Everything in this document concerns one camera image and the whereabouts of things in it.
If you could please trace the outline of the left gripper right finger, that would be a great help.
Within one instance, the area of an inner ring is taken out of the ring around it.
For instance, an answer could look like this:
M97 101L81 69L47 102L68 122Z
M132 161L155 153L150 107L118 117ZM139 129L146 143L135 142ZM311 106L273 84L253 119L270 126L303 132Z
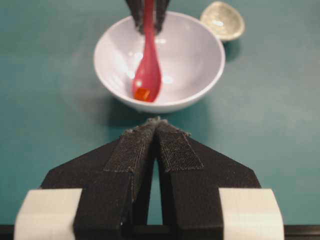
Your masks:
M162 222L179 240L282 240L283 218L249 167L161 120L158 148Z

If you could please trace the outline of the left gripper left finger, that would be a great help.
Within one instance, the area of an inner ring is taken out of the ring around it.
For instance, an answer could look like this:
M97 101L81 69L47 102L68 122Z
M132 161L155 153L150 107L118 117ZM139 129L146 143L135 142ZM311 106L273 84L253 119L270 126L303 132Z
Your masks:
M122 225L148 219L153 138L160 118L51 169L28 191L14 225L16 240L117 240Z

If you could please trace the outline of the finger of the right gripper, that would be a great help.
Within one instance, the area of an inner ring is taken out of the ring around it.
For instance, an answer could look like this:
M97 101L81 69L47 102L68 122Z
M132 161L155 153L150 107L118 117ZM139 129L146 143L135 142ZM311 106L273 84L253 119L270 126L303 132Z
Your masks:
M154 2L154 30L156 33L162 31L169 4L170 0L156 0Z
M144 35L144 3L142 0L125 0L133 18L135 29Z

